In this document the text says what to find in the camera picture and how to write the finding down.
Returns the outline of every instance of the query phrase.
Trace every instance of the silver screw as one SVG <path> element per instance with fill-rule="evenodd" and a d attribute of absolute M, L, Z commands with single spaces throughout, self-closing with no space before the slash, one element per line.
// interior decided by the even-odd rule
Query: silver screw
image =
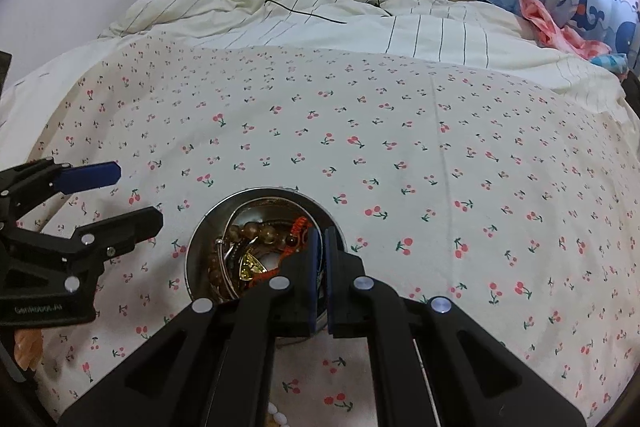
<path fill-rule="evenodd" d="M 82 244 L 87 246 L 92 244 L 92 242 L 95 241 L 95 237 L 94 234 L 92 233 L 85 233 L 81 238 L 80 241 L 82 241 Z"/>
<path fill-rule="evenodd" d="M 274 290 L 286 290 L 289 287 L 289 279 L 282 275 L 278 275 L 269 281 L 269 286 Z"/>
<path fill-rule="evenodd" d="M 213 308 L 213 302 L 207 298 L 196 299 L 191 303 L 191 309 L 196 313 L 209 313 Z"/>
<path fill-rule="evenodd" d="M 65 279 L 65 290 L 69 293 L 76 293 L 80 287 L 80 280 L 75 275 Z"/>
<path fill-rule="evenodd" d="M 437 313 L 448 313 L 451 309 L 451 301 L 446 297 L 436 297 L 431 301 L 431 309 Z"/>
<path fill-rule="evenodd" d="M 366 275 L 356 277 L 353 280 L 353 285 L 356 286 L 358 290 L 370 290 L 373 288 L 373 279 Z"/>

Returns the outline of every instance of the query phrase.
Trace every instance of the bowl rim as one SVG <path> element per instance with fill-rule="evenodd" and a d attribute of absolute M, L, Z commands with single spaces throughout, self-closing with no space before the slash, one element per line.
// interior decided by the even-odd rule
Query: bowl rim
<path fill-rule="evenodd" d="M 285 188 L 285 187 L 251 187 L 251 188 L 243 188 L 242 190 L 238 190 L 237 192 L 234 192 L 233 194 L 230 194 L 230 195 L 226 196 L 225 198 L 222 198 L 220 201 L 218 201 L 218 203 L 214 204 L 207 212 L 205 212 L 204 216 L 202 216 L 202 219 L 199 220 L 199 222 L 196 225 L 195 229 L 193 229 L 193 232 L 191 233 L 191 237 L 190 237 L 189 242 L 187 244 L 187 252 L 186 252 L 186 254 L 184 256 L 184 263 L 183 263 L 183 265 L 184 265 L 184 268 L 183 268 L 184 284 L 185 284 L 185 286 L 187 288 L 187 293 L 188 293 L 189 298 L 191 299 L 191 301 L 193 301 L 193 292 L 191 291 L 191 286 L 189 284 L 189 279 L 187 277 L 187 262 L 189 260 L 189 253 L 191 251 L 191 245 L 193 244 L 193 240 L 195 238 L 196 232 L 198 231 L 200 226 L 204 223 L 204 221 L 207 219 L 209 214 L 212 213 L 212 211 L 216 207 L 220 206 L 220 204 L 224 203 L 226 200 L 229 200 L 231 198 L 234 198 L 234 197 L 238 196 L 239 194 L 244 194 L 246 192 L 252 192 L 254 190 L 281 190 L 283 192 L 289 192 L 290 194 L 299 195 L 300 197 L 311 201 L 313 204 L 318 206 L 318 208 L 320 208 L 323 212 L 325 212 L 326 215 L 329 216 L 329 218 L 334 222 L 334 226 L 335 226 L 335 228 L 336 228 L 336 230 L 338 232 L 338 235 L 339 235 L 340 239 L 342 240 L 343 247 L 346 245 L 344 234 L 342 233 L 342 229 L 340 228 L 340 225 L 334 219 L 332 214 L 326 208 L 324 208 L 324 206 L 322 206 L 322 204 L 318 203 L 316 200 L 314 200 L 313 198 L 310 198 L 306 194 L 304 194 L 304 193 L 302 193 L 302 192 L 300 192 L 298 190 L 293 190 L 292 188 Z M 296 203 L 295 201 L 292 201 L 292 203 L 295 203 L 297 206 L 302 206 L 303 209 L 309 214 L 309 211 L 306 210 L 306 208 L 304 208 L 303 205 L 300 205 L 299 203 Z"/>

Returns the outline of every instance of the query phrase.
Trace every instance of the blue checkered cloth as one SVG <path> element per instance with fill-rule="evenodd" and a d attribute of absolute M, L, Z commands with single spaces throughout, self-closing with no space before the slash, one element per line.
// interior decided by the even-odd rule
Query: blue checkered cloth
<path fill-rule="evenodd" d="M 623 53 L 616 53 L 614 55 L 600 55 L 599 57 L 592 58 L 591 64 L 605 68 L 607 71 L 611 71 L 613 74 L 627 74 L 629 72 L 629 65 L 626 62 L 626 55 Z"/>

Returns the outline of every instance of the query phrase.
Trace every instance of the pink cloth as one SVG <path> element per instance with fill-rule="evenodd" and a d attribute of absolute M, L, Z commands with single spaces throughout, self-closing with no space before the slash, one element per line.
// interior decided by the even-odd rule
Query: pink cloth
<path fill-rule="evenodd" d="M 569 26 L 560 29 L 539 0 L 520 0 L 520 10 L 522 17 L 537 28 L 538 42 L 545 48 L 574 53 L 586 60 L 611 52 L 604 42 L 586 41 Z"/>

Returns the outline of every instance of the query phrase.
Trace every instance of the metal bowl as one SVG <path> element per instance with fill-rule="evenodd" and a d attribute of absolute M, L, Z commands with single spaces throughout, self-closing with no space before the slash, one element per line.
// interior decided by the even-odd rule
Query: metal bowl
<path fill-rule="evenodd" d="M 207 276 L 208 258 L 213 242 L 222 236 L 227 224 L 242 225 L 247 221 L 260 223 L 271 219 L 293 222 L 301 213 L 319 230 L 321 237 L 325 229 L 335 227 L 338 232 L 338 248 L 344 249 L 344 236 L 331 215 L 314 200 L 295 190 L 275 187 L 248 188 L 216 204 L 196 227 L 187 248 L 184 279 L 191 299 L 206 297 L 214 302 L 218 301 Z M 323 277 L 324 273 L 319 266 L 318 331 L 326 325 L 326 304 L 321 285 Z"/>

